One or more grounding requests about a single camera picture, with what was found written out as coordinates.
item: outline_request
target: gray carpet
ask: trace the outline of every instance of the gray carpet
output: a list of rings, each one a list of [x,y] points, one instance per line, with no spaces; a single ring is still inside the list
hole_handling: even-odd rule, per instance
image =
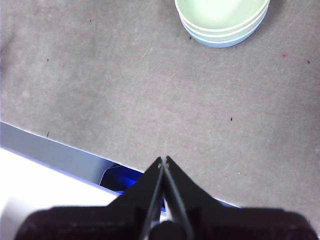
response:
[[[170,155],[213,196],[320,232],[319,43],[319,0],[271,0],[223,49],[173,0],[2,0],[1,120],[142,171]]]

